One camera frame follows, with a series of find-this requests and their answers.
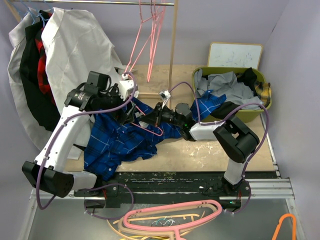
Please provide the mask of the blue plaid shirt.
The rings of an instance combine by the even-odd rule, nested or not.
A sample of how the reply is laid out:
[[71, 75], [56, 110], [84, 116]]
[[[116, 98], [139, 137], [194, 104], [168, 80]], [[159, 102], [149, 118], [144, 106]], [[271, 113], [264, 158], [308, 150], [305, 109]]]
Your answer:
[[169, 123], [145, 129], [137, 125], [121, 125], [110, 113], [97, 114], [84, 150], [84, 170], [108, 181], [122, 162], [150, 159], [157, 154], [157, 144], [181, 138], [180, 128]]

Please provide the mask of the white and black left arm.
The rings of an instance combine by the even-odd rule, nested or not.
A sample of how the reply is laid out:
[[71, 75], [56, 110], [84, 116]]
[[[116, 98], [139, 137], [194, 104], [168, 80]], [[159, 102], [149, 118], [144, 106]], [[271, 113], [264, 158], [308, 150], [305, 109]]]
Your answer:
[[22, 172], [36, 192], [64, 198], [72, 190], [85, 189], [91, 196], [103, 191], [97, 176], [87, 171], [67, 172], [65, 166], [76, 138], [90, 117], [121, 110], [130, 103], [138, 86], [132, 73], [119, 83], [109, 75], [90, 71], [86, 82], [71, 90], [48, 142], [33, 161], [25, 161]]

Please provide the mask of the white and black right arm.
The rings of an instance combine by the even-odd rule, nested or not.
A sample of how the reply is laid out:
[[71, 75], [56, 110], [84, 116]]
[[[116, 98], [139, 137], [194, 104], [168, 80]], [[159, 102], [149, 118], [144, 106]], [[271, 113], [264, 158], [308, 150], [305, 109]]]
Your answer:
[[222, 123], [201, 124], [193, 119], [192, 111], [186, 103], [179, 103], [175, 110], [171, 110], [159, 102], [154, 110], [140, 116], [138, 120], [154, 127], [162, 123], [179, 127], [186, 141], [218, 141], [229, 157], [222, 183], [222, 190], [228, 196], [240, 190], [247, 160], [260, 144], [259, 137], [237, 116], [233, 115]]

